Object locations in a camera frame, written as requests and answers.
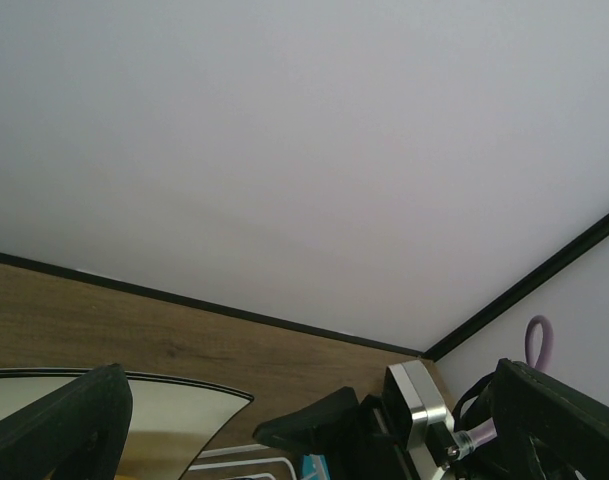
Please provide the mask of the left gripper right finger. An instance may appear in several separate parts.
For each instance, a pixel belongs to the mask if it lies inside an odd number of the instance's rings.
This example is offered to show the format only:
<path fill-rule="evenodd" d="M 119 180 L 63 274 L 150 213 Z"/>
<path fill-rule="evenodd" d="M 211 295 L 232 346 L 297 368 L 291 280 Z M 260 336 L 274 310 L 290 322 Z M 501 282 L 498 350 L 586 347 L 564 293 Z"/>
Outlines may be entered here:
<path fill-rule="evenodd" d="M 492 417 L 512 479 L 550 479 L 540 450 L 586 479 L 609 479 L 609 407 L 523 362 L 498 361 Z"/>

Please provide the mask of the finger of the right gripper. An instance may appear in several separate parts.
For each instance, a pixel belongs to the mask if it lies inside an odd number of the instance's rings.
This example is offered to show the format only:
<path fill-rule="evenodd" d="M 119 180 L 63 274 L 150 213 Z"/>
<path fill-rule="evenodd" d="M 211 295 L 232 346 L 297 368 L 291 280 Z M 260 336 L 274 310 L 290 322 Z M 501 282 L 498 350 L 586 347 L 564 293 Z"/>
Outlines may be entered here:
<path fill-rule="evenodd" d="M 358 408 L 355 390 L 344 386 L 298 411 L 260 423 L 253 439 L 290 454 L 325 454 L 353 423 Z"/>

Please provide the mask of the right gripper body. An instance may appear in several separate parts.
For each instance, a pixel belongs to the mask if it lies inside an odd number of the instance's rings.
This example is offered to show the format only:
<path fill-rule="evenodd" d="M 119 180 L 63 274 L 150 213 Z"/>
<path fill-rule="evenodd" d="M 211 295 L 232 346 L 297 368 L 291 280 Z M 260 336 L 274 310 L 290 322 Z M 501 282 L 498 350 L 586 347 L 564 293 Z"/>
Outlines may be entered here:
<path fill-rule="evenodd" d="M 328 454 L 331 479 L 418 479 L 409 455 L 388 428 L 379 397 L 368 395 Z"/>

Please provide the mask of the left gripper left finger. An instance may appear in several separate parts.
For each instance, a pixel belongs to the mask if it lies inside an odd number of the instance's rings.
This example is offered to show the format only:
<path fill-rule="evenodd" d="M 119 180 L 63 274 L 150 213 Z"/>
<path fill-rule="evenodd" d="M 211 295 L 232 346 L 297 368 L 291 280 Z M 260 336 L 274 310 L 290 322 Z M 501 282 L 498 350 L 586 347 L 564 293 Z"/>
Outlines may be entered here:
<path fill-rule="evenodd" d="M 113 479 L 133 412 L 123 367 L 0 369 L 22 378 L 68 382 L 0 418 L 0 479 Z"/>

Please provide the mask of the teal dotted plate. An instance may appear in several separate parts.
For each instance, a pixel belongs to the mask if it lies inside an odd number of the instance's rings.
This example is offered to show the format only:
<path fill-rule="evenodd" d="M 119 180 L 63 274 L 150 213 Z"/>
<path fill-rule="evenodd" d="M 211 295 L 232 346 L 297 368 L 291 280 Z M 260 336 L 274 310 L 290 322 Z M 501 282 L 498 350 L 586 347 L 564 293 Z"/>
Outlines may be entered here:
<path fill-rule="evenodd" d="M 330 480 L 326 458 L 323 455 L 304 455 L 300 467 L 301 480 Z"/>

